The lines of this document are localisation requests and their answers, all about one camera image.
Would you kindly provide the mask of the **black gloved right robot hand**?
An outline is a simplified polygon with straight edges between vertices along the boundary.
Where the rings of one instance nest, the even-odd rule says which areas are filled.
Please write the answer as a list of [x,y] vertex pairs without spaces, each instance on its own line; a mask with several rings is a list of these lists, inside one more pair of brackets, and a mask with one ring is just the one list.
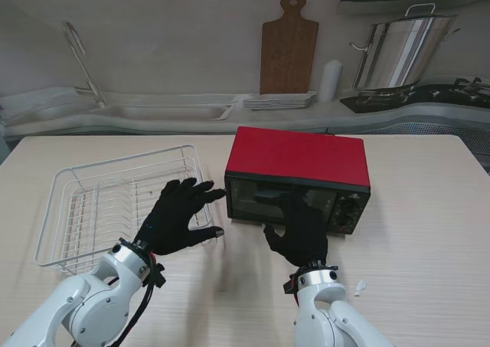
[[309,207],[301,195],[284,194],[279,199],[285,232],[278,235],[266,224],[263,233],[270,249],[296,267],[325,266],[328,238],[323,213]]

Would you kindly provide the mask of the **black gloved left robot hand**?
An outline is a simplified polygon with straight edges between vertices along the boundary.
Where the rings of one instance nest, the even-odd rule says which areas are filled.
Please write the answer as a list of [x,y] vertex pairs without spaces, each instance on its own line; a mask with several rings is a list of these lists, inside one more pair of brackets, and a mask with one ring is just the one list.
[[215,189],[212,181],[197,183],[196,178],[187,178],[168,182],[134,242],[145,244],[147,250],[163,256],[222,236],[224,230],[220,227],[191,230],[189,223],[206,204],[225,195],[225,190]]

